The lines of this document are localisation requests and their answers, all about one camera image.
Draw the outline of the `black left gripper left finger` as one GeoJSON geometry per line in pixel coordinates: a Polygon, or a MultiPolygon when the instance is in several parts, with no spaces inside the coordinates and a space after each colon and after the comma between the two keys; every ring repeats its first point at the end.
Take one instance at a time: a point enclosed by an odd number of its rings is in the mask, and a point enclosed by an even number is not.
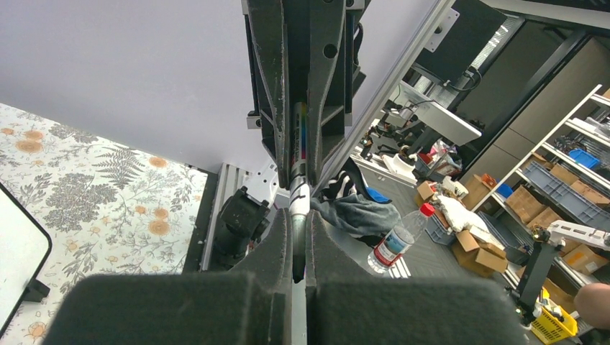
{"type": "Polygon", "coordinates": [[[291,220],[232,269],[92,275],[65,297],[46,344],[290,344],[291,220]]]}

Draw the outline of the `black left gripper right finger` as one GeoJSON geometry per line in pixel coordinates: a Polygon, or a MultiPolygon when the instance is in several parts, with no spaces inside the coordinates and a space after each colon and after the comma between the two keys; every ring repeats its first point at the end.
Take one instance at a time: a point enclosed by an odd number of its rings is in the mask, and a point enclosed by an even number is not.
{"type": "Polygon", "coordinates": [[[470,277],[370,274],[330,237],[320,213],[306,220],[310,344],[525,344],[514,304],[496,283],[470,277]]]}

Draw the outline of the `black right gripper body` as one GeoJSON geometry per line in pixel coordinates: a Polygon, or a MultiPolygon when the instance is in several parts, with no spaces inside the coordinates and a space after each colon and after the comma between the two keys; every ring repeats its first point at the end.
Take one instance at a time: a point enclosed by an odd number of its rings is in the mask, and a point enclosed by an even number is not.
{"type": "MultiPolygon", "coordinates": [[[[252,96],[254,108],[248,115],[248,123],[261,131],[261,115],[258,106],[258,76],[256,62],[250,41],[250,28],[247,16],[247,2],[242,3],[247,35],[247,51],[250,62],[252,96]]],[[[293,139],[293,107],[297,102],[307,105],[306,116],[306,159],[307,159],[307,120],[308,120],[308,76],[309,76],[309,2],[285,1],[289,43],[289,116],[290,146],[288,158],[291,162],[293,139]]],[[[345,20],[342,31],[337,64],[322,113],[322,162],[326,162],[345,142],[346,130],[351,124],[352,100],[365,75],[360,69],[358,53],[363,40],[363,27],[360,22],[368,4],[366,1],[344,1],[345,20]]]]}

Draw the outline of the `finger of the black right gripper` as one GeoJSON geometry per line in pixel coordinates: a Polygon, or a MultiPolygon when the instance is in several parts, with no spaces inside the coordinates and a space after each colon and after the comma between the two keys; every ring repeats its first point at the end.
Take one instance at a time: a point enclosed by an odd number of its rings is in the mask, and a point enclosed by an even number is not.
{"type": "Polygon", "coordinates": [[[322,171],[322,113],[337,64],[345,20],[344,1],[309,2],[307,175],[316,185],[322,171]]]}
{"type": "Polygon", "coordinates": [[[248,1],[250,41],[258,76],[262,142],[273,158],[278,185],[289,185],[289,43],[285,1],[248,1]]]}

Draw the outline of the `white whiteboard marker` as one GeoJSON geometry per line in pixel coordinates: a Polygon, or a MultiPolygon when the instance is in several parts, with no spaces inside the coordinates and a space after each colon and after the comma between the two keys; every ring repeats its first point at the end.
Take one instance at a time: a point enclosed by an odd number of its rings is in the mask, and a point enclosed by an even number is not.
{"type": "Polygon", "coordinates": [[[291,184],[289,212],[293,230],[292,275],[301,282],[306,265],[306,218],[310,211],[310,187],[306,175],[306,116],[307,105],[297,102],[293,107],[293,139],[291,147],[291,184]]]}

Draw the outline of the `black framed whiteboard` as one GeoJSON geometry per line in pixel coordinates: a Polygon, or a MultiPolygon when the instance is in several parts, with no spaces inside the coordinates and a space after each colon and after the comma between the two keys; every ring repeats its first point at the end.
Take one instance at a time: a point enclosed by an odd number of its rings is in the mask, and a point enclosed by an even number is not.
{"type": "Polygon", "coordinates": [[[49,234],[1,186],[1,332],[23,302],[39,303],[50,292],[37,279],[50,255],[49,234]]]}

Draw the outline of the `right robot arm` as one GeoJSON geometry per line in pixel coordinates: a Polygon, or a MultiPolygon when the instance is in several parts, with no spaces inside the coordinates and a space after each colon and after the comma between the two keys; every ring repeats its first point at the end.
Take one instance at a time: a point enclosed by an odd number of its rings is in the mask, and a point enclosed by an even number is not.
{"type": "Polygon", "coordinates": [[[268,159],[227,199],[214,230],[216,261],[239,262],[261,239],[278,190],[304,233],[311,190],[344,144],[352,99],[364,76],[358,52],[366,1],[244,1],[254,108],[268,159]]]}

